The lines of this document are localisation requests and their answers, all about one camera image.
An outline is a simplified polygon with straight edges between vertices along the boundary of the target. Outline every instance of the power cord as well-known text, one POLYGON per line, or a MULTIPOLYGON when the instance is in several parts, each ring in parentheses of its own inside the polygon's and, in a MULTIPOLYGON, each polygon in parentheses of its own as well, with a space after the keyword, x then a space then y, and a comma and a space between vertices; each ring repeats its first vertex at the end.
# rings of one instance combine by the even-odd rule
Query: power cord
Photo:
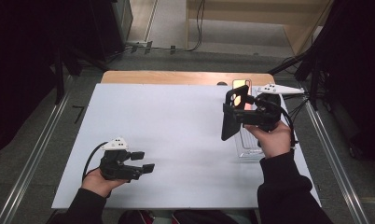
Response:
MULTIPOLYGON (((109 60, 108 62, 106 62, 105 64, 110 64, 110 63, 112 63, 117 57, 119 57, 119 56, 122 55, 123 53, 128 52, 128 51, 130 51, 130 50, 132 50, 132 47, 125 48, 125 50, 123 50, 122 52, 119 52, 119 53, 113 55, 112 59, 110 59, 110 60, 109 60)), ((84 68, 87 68, 87 67, 93 67, 92 64, 87 63, 87 62, 84 61, 84 60, 78 60, 78 62, 79 62, 79 64, 81 64, 81 66, 84 67, 84 68)))
MULTIPOLYGON (((88 158, 88 160, 86 161, 86 165, 85 165, 85 168, 84 168, 84 170, 83 170, 82 182, 83 182, 83 180, 85 179, 85 177, 86 177, 86 175, 87 175, 86 173, 87 173, 87 170, 88 170, 88 167, 89 167, 89 164, 90 164, 90 161, 91 161, 92 157, 93 157, 94 154, 98 151, 98 149, 99 149, 101 146, 105 145, 106 143, 107 143, 107 142, 101 143, 101 144, 100 144, 98 147, 96 147, 96 148, 91 152, 91 154, 89 155, 89 158, 88 158)), ((58 211, 59 211, 59 210, 56 209, 56 210, 53 211, 53 213, 51 213, 51 215, 50 215, 48 221, 46 222, 46 224, 49 224, 49 223, 51 222, 51 220, 56 216, 56 214, 57 214, 58 211)))
MULTIPOLYGON (((292 59, 292 58, 295 58, 295 57, 287 57, 287 58, 283 59, 283 61, 281 62, 281 64, 283 64, 286 60, 288 60, 288 59, 292 59)), ((291 75, 295 75, 294 72, 290 72, 290 71, 288 71, 288 70, 286 70, 286 69, 284 69, 284 71, 286 71, 287 73, 289 73, 289 74, 291 74, 291 75)))
POLYGON ((284 115, 284 118, 286 119, 286 124, 289 126, 290 128, 290 146, 291 147, 294 147, 295 144, 298 142, 296 140, 296 137, 295 137, 295 128, 293 126, 293 121, 292 119, 290 118, 290 116, 288 115, 288 113, 286 112, 286 110, 281 107, 280 105, 277 105, 276 103, 274 102, 271 102, 271 101, 266 101, 266 100, 259 100, 261 103, 264 103, 264 104, 267 104, 267 105, 272 105, 272 106, 275 106, 276 108, 278 108, 281 113, 284 115))
POLYGON ((129 46, 132 47, 132 52, 134 52, 135 49, 167 49, 167 50, 172 50, 172 51, 193 51, 196 50, 202 42, 202 20, 204 18, 204 10, 205 10, 205 0, 201 0, 199 9, 197 10, 197 15, 196 15, 196 24, 197 24, 197 30, 199 32, 199 39, 196 43, 196 46, 192 49, 167 49, 167 48, 156 48, 156 47, 141 47, 138 45, 132 45, 130 44, 129 46))
POLYGON ((86 161, 86 165, 85 165, 85 169, 83 170, 83 175, 82 175, 82 182, 83 180, 85 179, 86 177, 86 173, 88 171, 88 167, 89 167, 89 164, 90 164, 90 161, 92 159, 92 157, 94 156, 94 154, 98 151, 98 149, 100 149, 101 146, 105 145, 107 142, 104 142, 104 143, 101 143, 100 145, 98 145, 98 147, 96 147, 90 154, 88 160, 86 161))
POLYGON ((295 122, 295 119, 298 116, 298 113, 300 112, 301 108, 303 108, 308 101, 308 98, 304 99, 303 102, 300 103, 300 105, 298 105, 296 108, 289 112, 290 118, 293 122, 295 122))

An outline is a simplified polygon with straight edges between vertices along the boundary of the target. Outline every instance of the white table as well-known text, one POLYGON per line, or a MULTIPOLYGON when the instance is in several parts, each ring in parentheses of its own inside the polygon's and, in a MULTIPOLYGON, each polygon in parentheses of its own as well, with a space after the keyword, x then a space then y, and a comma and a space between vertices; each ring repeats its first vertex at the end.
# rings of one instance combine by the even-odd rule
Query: white table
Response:
MULTIPOLYGON (((102 142, 122 135, 130 151, 155 163, 112 191, 106 207, 125 209, 252 208, 263 182, 257 161, 237 157, 233 138, 220 139, 228 86, 98 84, 65 167, 52 208, 67 208, 81 184, 86 160, 102 142)), ((99 165, 102 151, 89 169, 99 165)), ((299 145, 299 171, 311 179, 299 145)), ((315 189, 312 195, 317 200, 315 189)))

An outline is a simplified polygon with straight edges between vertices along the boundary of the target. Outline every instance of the black cable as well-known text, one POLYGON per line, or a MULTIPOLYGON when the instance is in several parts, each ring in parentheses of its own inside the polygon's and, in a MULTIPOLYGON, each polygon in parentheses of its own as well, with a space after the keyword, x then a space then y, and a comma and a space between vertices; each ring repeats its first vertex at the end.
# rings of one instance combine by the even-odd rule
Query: black cable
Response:
POLYGON ((196 24, 197 24, 197 30, 199 32, 199 39, 196 43, 196 46, 193 49, 167 49, 167 48, 158 48, 158 47, 140 47, 140 46, 135 46, 135 45, 129 45, 132 47, 132 49, 167 49, 167 50, 173 50, 173 51, 193 51, 196 50, 200 45, 202 41, 202 20, 204 18, 204 10, 205 10, 205 0, 201 0, 199 9, 197 10, 197 15, 196 15, 196 24))
POLYGON ((271 102, 271 101, 266 101, 266 100, 261 100, 261 99, 258 99, 258 101, 261 102, 261 103, 264 103, 264 104, 273 105, 273 106, 275 106, 275 107, 277 107, 278 109, 281 110, 281 113, 284 115, 284 117, 286 119, 286 123, 287 123, 287 125, 289 126, 289 129, 290 129, 290 146, 294 147, 295 144, 297 143, 296 138, 295 138, 295 128, 293 126, 293 121, 289 117, 286 110, 284 110, 284 108, 281 107, 280 105, 277 105, 276 103, 271 102))
POLYGON ((304 93, 288 94, 286 96, 283 96, 283 98, 284 100, 289 100, 289 99, 298 98, 300 96, 307 96, 307 95, 308 93, 304 92, 304 93))
POLYGON ((98 147, 96 147, 96 148, 91 152, 91 154, 90 154, 88 160, 86 161, 85 169, 83 170, 82 181, 85 179, 85 177, 86 177, 86 175, 87 175, 86 173, 87 173, 87 171, 88 171, 88 167, 89 167, 89 164, 90 164, 91 158, 94 156, 94 154, 97 152, 97 150, 98 150, 101 146, 105 145, 106 143, 107 143, 107 142, 101 143, 100 145, 98 145, 98 147))
POLYGON ((205 0, 201 0, 200 5, 199 5, 199 9, 197 10, 197 15, 196 15, 196 24, 197 24, 197 30, 199 32, 199 40, 197 41, 197 44, 193 49, 187 49, 187 51, 196 50, 201 45, 201 41, 202 41, 202 19, 204 18, 204 10, 205 10, 205 0), (200 14, 201 7, 202 7, 201 23, 199 25, 199 14, 200 14))
POLYGON ((304 105, 309 101, 309 98, 305 99, 303 102, 301 102, 301 104, 299 106, 297 106, 295 109, 293 109, 291 112, 290 112, 290 117, 292 119, 293 122, 295 122, 295 119, 296 117, 298 116, 298 113, 300 112, 301 108, 304 107, 304 105))
MULTIPOLYGON (((122 55, 123 53, 125 53, 125 52, 127 52, 127 51, 130 51, 130 50, 132 50, 132 47, 125 48, 122 52, 119 52, 119 53, 113 55, 113 58, 112 58, 111 60, 109 60, 108 62, 106 62, 105 64, 110 64, 110 63, 112 63, 112 62, 113 62, 118 56, 120 56, 120 55, 122 55)), ((87 62, 84 61, 84 60, 80 60, 80 61, 78 61, 78 62, 82 65, 82 67, 85 67, 85 68, 87 68, 87 67, 93 67, 93 66, 94 66, 94 65, 92 65, 92 64, 90 64, 90 63, 87 63, 87 62)))
MULTIPOLYGON (((281 64, 283 64, 286 60, 291 59, 291 58, 295 58, 295 57, 287 57, 287 58, 283 59, 283 61, 281 62, 281 64)), ((284 69, 284 71, 286 71, 287 73, 289 73, 289 74, 291 74, 291 75, 295 75, 295 73, 293 73, 293 72, 289 72, 289 71, 286 70, 286 69, 284 69)))

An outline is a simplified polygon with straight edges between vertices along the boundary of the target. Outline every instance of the hand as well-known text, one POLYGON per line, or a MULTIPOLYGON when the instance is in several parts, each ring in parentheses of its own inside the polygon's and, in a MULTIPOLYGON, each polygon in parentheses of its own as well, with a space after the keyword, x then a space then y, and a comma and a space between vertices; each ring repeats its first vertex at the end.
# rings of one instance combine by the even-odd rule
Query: hand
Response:
POLYGON ((255 125, 244 125, 244 128, 260 142, 266 159, 290 151, 290 129, 282 121, 275 124, 271 132, 264 132, 255 125))
POLYGON ((82 188, 88 189, 105 198, 112 189, 126 182, 128 182, 128 180, 125 179, 105 180, 101 175, 100 169, 97 168, 86 175, 82 183, 82 188))

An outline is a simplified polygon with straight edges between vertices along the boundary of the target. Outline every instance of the person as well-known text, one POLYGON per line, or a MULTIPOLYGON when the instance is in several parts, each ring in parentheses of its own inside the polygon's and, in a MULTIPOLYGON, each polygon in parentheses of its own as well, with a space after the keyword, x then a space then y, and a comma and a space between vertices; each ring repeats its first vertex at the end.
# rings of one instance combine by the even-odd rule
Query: person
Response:
MULTIPOLYGON (((311 195, 313 185, 310 179, 299 174, 294 151, 290 147, 289 127, 282 121, 278 121, 275 127, 267 133, 255 125, 244 125, 260 142, 265 156, 260 161, 264 183, 257 190, 261 223, 332 223, 311 195)), ((88 173, 67 212, 57 214, 51 224, 102 223, 106 196, 112 189, 126 182, 127 180, 104 180, 98 169, 88 173)), ((233 223, 226 215, 213 210, 176 211, 175 216, 178 217, 177 223, 181 224, 233 223)), ((123 215, 118 223, 139 223, 132 221, 135 218, 148 219, 145 214, 131 213, 123 215)))

